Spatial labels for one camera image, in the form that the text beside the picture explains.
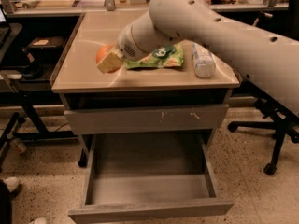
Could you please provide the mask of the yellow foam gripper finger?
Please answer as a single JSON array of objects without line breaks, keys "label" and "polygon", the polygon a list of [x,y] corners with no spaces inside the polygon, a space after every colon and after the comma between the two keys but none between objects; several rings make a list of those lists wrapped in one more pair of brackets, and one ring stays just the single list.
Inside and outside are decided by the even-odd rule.
[{"label": "yellow foam gripper finger", "polygon": [[121,57],[113,51],[99,50],[96,54],[97,68],[102,73],[114,73],[122,67]]}]

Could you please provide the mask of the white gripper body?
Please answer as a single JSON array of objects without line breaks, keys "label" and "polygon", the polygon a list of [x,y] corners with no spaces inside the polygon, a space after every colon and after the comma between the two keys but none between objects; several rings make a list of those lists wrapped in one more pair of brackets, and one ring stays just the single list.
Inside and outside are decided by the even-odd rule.
[{"label": "white gripper body", "polygon": [[130,61],[137,61],[147,55],[136,43],[132,34],[132,25],[129,24],[120,32],[117,45],[123,56]]}]

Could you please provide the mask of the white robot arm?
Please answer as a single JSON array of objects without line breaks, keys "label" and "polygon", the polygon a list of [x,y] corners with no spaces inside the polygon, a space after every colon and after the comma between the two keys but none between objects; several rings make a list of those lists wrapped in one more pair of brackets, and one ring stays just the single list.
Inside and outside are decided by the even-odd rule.
[{"label": "white robot arm", "polygon": [[299,42],[225,18],[204,0],[150,0],[149,10],[120,32],[101,60],[118,68],[155,49],[195,42],[229,64],[294,115],[299,115]]}]

